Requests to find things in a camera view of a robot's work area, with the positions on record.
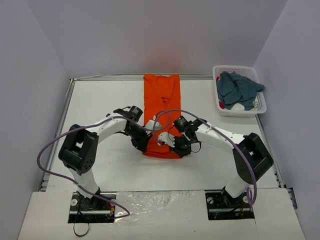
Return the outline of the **orange t shirt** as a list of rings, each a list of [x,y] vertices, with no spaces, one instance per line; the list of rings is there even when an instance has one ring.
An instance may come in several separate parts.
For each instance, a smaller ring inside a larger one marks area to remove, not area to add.
[[[143,76],[144,111],[143,123],[160,111],[181,109],[180,77],[177,74],[170,76],[146,74]],[[154,138],[147,145],[147,157],[159,159],[179,159],[179,155],[169,150],[168,145],[159,146]]]

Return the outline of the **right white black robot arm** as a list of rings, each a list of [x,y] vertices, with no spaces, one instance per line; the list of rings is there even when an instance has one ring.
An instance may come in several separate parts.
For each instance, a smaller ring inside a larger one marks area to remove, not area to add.
[[[195,143],[209,144],[232,154],[236,177],[221,190],[221,199],[226,206],[232,207],[238,203],[243,192],[246,192],[249,205],[255,203],[257,182],[274,164],[259,135],[254,132],[248,135],[230,132],[214,127],[204,119],[188,121],[183,116],[173,122],[173,127],[181,135],[162,133],[162,142],[180,157],[190,155],[191,145]]]

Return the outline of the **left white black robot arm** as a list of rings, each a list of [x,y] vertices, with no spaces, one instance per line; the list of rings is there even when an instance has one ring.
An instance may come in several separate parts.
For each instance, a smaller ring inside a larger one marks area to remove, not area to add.
[[[77,195],[82,210],[96,210],[102,203],[101,190],[92,171],[99,143],[114,134],[122,133],[131,137],[131,143],[137,150],[143,153],[147,151],[148,142],[152,138],[151,129],[158,129],[161,124],[155,123],[153,119],[143,126],[136,124],[142,114],[143,111],[137,106],[131,106],[129,110],[118,108],[109,113],[98,126],[73,132],[64,139],[58,158],[79,184]]]

